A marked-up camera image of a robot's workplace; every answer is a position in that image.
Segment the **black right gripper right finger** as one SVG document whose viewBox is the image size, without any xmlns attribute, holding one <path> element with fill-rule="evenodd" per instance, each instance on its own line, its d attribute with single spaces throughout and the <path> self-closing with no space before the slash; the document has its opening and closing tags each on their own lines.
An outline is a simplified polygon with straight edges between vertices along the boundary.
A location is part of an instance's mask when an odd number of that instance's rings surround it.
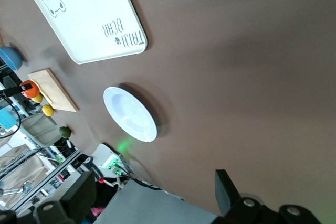
<svg viewBox="0 0 336 224">
<path fill-rule="evenodd" d="M 269 209 L 251 197 L 243 197 L 224 169 L 215 171 L 215 197 L 221 215 L 213 223 L 320 223 L 308 209 L 282 205 Z"/>
</svg>

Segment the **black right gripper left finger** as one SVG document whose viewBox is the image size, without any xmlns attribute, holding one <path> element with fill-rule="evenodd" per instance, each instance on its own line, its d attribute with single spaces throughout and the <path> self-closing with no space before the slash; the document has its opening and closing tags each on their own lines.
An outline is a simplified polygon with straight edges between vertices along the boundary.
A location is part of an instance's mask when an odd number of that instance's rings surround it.
<svg viewBox="0 0 336 224">
<path fill-rule="evenodd" d="M 71 175 L 50 197 L 23 216 L 1 211 L 1 223 L 82 223 L 96 200 L 93 172 Z"/>
</svg>

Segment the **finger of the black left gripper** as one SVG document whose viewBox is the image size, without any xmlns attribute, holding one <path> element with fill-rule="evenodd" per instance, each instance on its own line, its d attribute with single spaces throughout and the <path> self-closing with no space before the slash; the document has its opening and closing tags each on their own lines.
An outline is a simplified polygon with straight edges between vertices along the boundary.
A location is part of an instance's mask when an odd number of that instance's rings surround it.
<svg viewBox="0 0 336 224">
<path fill-rule="evenodd" d="M 22 93 L 23 91 L 29 90 L 31 88 L 32 88 L 31 84 L 25 84 L 23 86 L 6 88 L 6 89 L 1 90 L 1 97 L 12 97 L 13 95 Z"/>
</svg>

